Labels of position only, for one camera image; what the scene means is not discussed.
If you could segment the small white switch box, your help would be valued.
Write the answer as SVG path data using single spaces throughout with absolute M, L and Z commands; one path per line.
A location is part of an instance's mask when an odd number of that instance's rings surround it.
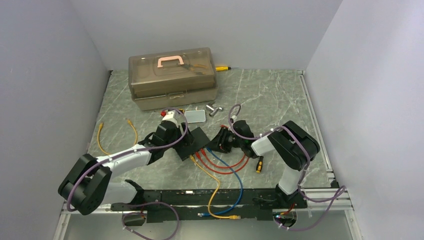
M 187 110 L 184 112 L 184 116 L 188 124 L 204 123 L 206 122 L 205 110 Z

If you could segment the black network switch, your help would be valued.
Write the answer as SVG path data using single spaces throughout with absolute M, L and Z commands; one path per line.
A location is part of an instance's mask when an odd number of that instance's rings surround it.
M 192 131 L 188 131 L 187 134 L 174 145 L 174 149 L 182 161 L 185 161 L 190 156 L 194 155 L 203 149 L 211 140 L 208 138 L 206 133 L 201 127 L 197 127 Z

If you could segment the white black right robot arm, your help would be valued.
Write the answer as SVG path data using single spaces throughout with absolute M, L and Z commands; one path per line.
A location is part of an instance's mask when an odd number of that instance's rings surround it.
M 282 208 L 289 207 L 300 194 L 299 184 L 304 172 L 320 152 L 317 140 L 291 120 L 261 137 L 254 137 L 247 122 L 238 120 L 230 127 L 222 126 L 207 148 L 225 154 L 239 148 L 253 159 L 268 152 L 279 154 L 285 169 L 275 188 L 275 200 Z

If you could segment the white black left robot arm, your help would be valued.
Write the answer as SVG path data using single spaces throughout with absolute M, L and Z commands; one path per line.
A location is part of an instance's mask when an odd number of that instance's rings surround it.
M 168 149 L 176 152 L 192 146 L 195 136 L 186 123 L 162 121 L 154 132 L 133 147 L 110 155 L 82 155 L 58 187 L 69 212 L 88 215 L 103 204 L 124 203 L 137 210 L 144 203 L 143 188 L 132 180 L 112 183 L 111 180 L 135 168 L 153 164 Z

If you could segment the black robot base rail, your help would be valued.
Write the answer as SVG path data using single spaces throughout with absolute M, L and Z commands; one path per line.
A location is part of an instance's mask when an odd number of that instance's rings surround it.
M 117 202 L 111 205 L 114 212 L 143 212 L 148 223 L 213 220 L 212 216 L 201 216 L 211 210 L 220 216 L 237 215 L 242 219 L 271 221 L 274 215 L 298 209 L 306 209 L 307 201 L 298 195 L 287 203 L 277 199 L 275 188 L 220 189 L 154 189 L 145 190 L 143 196 L 130 203 Z

